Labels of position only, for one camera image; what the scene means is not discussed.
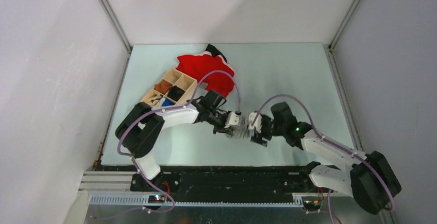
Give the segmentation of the grey striped underwear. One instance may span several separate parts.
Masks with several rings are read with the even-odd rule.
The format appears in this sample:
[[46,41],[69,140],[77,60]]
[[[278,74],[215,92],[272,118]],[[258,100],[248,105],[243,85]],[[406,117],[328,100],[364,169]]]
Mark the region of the grey striped underwear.
[[237,125],[231,125],[233,128],[232,135],[228,135],[229,139],[250,139],[249,122],[247,117],[240,116],[239,123]]

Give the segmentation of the wooden compartment organizer box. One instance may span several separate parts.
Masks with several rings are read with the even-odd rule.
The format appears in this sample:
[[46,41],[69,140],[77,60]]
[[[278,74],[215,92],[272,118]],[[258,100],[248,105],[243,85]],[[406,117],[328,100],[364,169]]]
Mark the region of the wooden compartment organizer box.
[[188,101],[197,87],[197,80],[176,68],[168,70],[141,99],[152,107],[181,105]]

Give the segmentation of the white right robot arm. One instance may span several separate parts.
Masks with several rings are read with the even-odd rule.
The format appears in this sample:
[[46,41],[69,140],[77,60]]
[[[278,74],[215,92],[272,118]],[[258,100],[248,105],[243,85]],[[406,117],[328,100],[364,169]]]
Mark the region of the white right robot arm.
[[365,153],[344,147],[317,133],[313,126],[300,122],[286,102],[271,107],[273,117],[252,112],[248,116],[251,141],[266,146],[280,136],[291,147],[318,155],[330,164],[312,161],[299,171],[300,187],[313,192],[318,187],[349,196],[366,212],[376,215],[386,209],[402,186],[386,157],[378,152]]

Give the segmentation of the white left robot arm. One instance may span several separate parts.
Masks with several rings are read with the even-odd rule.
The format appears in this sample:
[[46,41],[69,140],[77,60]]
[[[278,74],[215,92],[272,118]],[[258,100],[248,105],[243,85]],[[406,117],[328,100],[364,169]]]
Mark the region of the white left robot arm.
[[162,130],[183,124],[207,122],[213,133],[233,135],[234,127],[241,123],[241,111],[221,110],[226,99],[215,90],[190,99],[181,105],[153,107],[145,102],[137,103],[115,130],[118,148],[125,147],[127,156],[138,172],[142,173],[143,185],[150,191],[161,189],[163,177],[152,149]]

